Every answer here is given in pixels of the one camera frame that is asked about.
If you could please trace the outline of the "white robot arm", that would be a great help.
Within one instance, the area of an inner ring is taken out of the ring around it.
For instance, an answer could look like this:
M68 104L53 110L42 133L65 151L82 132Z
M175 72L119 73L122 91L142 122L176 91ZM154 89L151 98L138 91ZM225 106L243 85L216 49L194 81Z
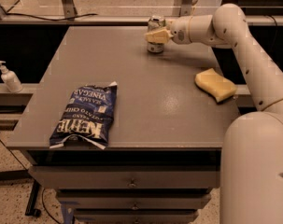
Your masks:
M145 39L233 50L256 110L224 136L220 224L283 224L283 72L251 34L242 9L225 4L212 15L170 20Z

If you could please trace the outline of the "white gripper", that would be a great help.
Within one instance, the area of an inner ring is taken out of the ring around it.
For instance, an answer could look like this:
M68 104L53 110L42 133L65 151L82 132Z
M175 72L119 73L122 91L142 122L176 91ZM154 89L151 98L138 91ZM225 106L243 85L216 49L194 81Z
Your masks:
M171 39L177 44L190 44L190 19L189 16L184 16L173 20L170 31L166 28L155 29L145 33L145 39L157 44L166 44Z

